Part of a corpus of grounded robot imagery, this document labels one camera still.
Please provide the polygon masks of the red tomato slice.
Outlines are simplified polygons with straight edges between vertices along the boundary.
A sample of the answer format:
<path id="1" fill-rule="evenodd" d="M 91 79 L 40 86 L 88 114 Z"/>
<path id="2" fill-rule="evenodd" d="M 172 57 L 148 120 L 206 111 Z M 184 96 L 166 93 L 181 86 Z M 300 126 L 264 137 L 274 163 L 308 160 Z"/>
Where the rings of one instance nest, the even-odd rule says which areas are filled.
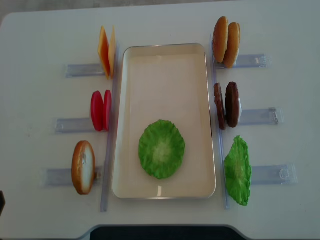
<path id="1" fill-rule="evenodd" d="M 104 94 L 104 105 L 103 105 L 103 129 L 107 132 L 110 128 L 110 115 L 112 108 L 112 93 L 110 90 L 106 90 Z"/>
<path id="2" fill-rule="evenodd" d="M 95 91 L 91 97 L 90 113 L 93 127 L 96 131 L 103 130 L 103 98 L 99 91 Z"/>

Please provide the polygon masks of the left brown meat patty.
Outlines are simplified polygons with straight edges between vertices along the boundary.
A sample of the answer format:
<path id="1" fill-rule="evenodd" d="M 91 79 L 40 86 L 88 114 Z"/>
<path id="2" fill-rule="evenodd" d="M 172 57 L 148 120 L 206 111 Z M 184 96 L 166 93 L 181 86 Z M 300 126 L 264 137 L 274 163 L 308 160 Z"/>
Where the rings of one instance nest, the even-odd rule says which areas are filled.
<path id="1" fill-rule="evenodd" d="M 221 130 L 226 129 L 225 108 L 223 103 L 223 95 L 220 83 L 214 84 L 214 102 L 216 105 L 218 124 Z"/>

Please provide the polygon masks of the brown meat patty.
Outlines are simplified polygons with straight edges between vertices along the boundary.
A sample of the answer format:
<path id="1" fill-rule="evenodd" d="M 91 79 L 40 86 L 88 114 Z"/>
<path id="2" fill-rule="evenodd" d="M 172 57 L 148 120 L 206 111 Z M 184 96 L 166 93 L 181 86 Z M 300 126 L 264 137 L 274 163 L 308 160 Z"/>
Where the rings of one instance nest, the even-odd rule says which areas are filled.
<path id="1" fill-rule="evenodd" d="M 235 128 L 240 116 L 239 90 L 235 82 L 230 82 L 226 88 L 225 111 L 228 126 Z"/>
<path id="2" fill-rule="evenodd" d="M 220 83 L 214 84 L 214 102 L 216 105 L 218 124 L 221 130 L 226 129 L 225 108 L 223 103 L 223 95 Z"/>

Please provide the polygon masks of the right brown meat patty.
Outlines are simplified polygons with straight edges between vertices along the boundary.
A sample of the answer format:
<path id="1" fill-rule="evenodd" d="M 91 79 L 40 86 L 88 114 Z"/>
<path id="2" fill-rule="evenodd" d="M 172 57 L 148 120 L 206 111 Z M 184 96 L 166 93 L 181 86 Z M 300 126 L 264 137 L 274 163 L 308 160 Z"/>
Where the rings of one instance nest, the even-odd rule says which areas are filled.
<path id="1" fill-rule="evenodd" d="M 240 116 L 239 90 L 235 82 L 230 82 L 226 88 L 225 111 L 228 126 L 235 128 Z"/>

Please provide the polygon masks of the yellow cheese slice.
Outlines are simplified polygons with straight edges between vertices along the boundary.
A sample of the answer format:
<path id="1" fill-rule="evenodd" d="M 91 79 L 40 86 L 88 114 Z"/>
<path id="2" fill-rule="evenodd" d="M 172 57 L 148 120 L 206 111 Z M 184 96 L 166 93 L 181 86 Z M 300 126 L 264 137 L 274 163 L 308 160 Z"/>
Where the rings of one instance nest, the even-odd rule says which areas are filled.
<path id="1" fill-rule="evenodd" d="M 115 33 L 115 27 L 112 26 L 112 33 L 109 43 L 109 50 L 108 50 L 108 59 L 109 59 L 109 65 L 110 65 L 110 77 L 113 78 L 114 72 L 115 72 L 115 64 L 116 64 L 116 33 Z"/>

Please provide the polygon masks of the golden bun half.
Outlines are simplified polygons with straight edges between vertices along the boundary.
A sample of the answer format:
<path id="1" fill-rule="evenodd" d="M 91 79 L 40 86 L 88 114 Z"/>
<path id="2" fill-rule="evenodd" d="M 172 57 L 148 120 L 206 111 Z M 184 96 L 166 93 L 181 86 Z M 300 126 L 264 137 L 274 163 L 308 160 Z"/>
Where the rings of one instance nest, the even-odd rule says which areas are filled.
<path id="1" fill-rule="evenodd" d="M 232 68 L 237 61 L 237 58 L 239 55 L 240 39 L 241 39 L 240 24 L 237 22 L 232 22 L 228 26 L 227 49 L 223 59 L 223 64 L 227 68 Z"/>
<path id="2" fill-rule="evenodd" d="M 228 27 L 229 22 L 226 16 L 222 16 L 217 21 L 212 38 L 214 59 L 222 63 L 228 47 Z"/>

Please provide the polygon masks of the right golden bun half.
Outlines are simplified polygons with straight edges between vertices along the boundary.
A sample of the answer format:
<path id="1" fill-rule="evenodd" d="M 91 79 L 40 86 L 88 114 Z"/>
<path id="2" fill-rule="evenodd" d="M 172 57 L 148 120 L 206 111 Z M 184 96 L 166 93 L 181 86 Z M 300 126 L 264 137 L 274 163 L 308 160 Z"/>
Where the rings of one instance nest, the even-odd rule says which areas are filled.
<path id="1" fill-rule="evenodd" d="M 237 22 L 232 22 L 228 26 L 227 49 L 223 59 L 223 64 L 227 68 L 232 68 L 237 61 L 237 58 L 239 55 L 240 39 L 241 39 L 240 24 Z"/>

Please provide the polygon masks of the dark object at left edge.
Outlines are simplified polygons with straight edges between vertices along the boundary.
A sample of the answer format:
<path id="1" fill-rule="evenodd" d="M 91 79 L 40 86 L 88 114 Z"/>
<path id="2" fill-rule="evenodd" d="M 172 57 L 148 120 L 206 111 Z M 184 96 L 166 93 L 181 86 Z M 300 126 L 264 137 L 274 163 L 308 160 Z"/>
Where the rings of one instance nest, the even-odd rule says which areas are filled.
<path id="1" fill-rule="evenodd" d="M 6 200 L 4 197 L 4 193 L 3 191 L 0 191 L 0 216 L 2 215 L 5 205 L 6 205 Z"/>

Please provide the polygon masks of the long clear rail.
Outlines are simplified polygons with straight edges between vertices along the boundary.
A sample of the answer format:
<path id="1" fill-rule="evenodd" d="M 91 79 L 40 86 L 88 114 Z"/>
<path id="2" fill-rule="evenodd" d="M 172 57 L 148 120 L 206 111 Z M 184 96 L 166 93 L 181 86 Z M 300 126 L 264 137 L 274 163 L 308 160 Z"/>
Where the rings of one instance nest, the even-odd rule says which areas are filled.
<path id="1" fill-rule="evenodd" d="M 114 156 L 114 137 L 117 136 L 117 111 L 118 111 L 118 96 L 119 96 L 119 76 L 121 72 L 121 45 L 117 41 L 116 46 L 116 55 L 115 55 L 115 68 L 114 76 L 112 80 L 112 104 L 110 109 L 110 121 L 109 121 L 109 131 L 107 135 L 107 146 L 106 146 L 106 155 L 104 161 L 104 171 L 103 171 L 103 182 L 101 189 L 101 199 L 100 199 L 100 212 L 105 213 L 108 210 L 108 199 L 110 184 L 109 180 L 111 177 L 111 164 Z"/>
<path id="2" fill-rule="evenodd" d="M 217 83 L 217 71 L 215 67 L 215 57 L 213 50 L 213 35 L 210 35 L 209 46 L 211 51 L 211 81 L 214 86 Z M 220 163 L 220 178 L 221 178 L 221 190 L 223 197 L 224 209 L 229 209 L 228 193 L 226 190 L 226 178 L 225 178 L 225 168 L 224 168 L 224 143 L 222 131 L 219 127 L 218 110 L 215 108 L 215 118 L 216 118 L 216 138 L 217 138 L 217 151 L 218 151 L 218 161 Z"/>

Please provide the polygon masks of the clear rail holder cheese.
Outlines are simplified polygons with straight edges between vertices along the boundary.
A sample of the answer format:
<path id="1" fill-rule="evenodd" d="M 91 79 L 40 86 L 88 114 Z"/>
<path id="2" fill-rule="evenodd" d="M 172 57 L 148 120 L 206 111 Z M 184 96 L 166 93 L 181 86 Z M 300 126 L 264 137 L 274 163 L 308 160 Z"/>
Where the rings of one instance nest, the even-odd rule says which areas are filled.
<path id="1" fill-rule="evenodd" d="M 100 63 L 91 64 L 67 64 L 65 66 L 65 77 L 93 77 L 103 76 L 105 71 Z"/>

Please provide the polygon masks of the long clear right rail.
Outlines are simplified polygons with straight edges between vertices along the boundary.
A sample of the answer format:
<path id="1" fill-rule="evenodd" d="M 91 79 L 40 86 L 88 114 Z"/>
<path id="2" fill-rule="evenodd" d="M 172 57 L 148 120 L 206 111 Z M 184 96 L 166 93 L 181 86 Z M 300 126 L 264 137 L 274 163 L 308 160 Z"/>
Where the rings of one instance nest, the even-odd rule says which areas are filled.
<path id="1" fill-rule="evenodd" d="M 211 81 L 214 86 L 217 83 L 217 71 L 215 67 L 215 57 L 213 50 L 213 35 L 210 35 L 209 46 L 211 51 Z M 224 209 L 229 209 L 228 193 L 226 190 L 226 178 L 225 178 L 225 168 L 224 168 L 224 143 L 222 131 L 219 127 L 218 110 L 215 108 L 215 118 L 216 118 L 216 138 L 217 138 L 217 151 L 218 151 L 218 161 L 220 163 L 220 178 L 221 178 L 221 190 L 223 197 Z"/>

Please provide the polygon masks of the clear rail holder tomato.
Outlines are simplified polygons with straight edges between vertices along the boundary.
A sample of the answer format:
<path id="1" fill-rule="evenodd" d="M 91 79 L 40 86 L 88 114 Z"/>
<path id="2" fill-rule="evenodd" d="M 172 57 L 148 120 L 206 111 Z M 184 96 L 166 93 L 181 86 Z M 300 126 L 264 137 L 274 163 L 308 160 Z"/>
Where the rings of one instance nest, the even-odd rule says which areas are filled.
<path id="1" fill-rule="evenodd" d="M 77 134 L 95 132 L 90 118 L 57 118 L 53 123 L 56 134 Z"/>

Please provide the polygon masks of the clear rail holder patties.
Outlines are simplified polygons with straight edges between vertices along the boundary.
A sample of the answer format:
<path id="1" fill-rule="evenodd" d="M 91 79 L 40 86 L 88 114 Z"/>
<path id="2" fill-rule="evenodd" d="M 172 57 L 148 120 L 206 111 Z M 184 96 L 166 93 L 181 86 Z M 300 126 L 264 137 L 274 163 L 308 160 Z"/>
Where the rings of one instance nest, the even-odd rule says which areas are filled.
<path id="1" fill-rule="evenodd" d="M 266 109 L 243 110 L 238 125 L 278 125 L 285 122 L 283 110 L 280 107 Z"/>

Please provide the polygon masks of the clear rail holder bread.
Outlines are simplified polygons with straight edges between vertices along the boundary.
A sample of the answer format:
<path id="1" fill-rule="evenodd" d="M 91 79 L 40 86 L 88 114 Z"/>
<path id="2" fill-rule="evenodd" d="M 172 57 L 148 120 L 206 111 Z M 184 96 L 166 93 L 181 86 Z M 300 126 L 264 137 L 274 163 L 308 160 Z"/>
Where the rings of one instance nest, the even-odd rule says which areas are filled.
<path id="1" fill-rule="evenodd" d="M 104 168 L 95 168 L 93 186 L 102 182 Z M 44 188 L 73 187 L 72 170 L 70 168 L 46 168 L 40 171 L 39 185 Z"/>

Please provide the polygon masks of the clear rail holder lettuce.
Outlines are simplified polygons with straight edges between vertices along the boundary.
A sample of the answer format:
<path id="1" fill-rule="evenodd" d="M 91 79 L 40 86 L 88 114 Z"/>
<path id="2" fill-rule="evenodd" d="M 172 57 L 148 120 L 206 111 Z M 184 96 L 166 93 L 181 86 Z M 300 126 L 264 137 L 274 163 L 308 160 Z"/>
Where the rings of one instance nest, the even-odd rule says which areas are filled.
<path id="1" fill-rule="evenodd" d="M 286 185 L 297 183 L 298 179 L 294 164 L 252 167 L 252 185 Z"/>

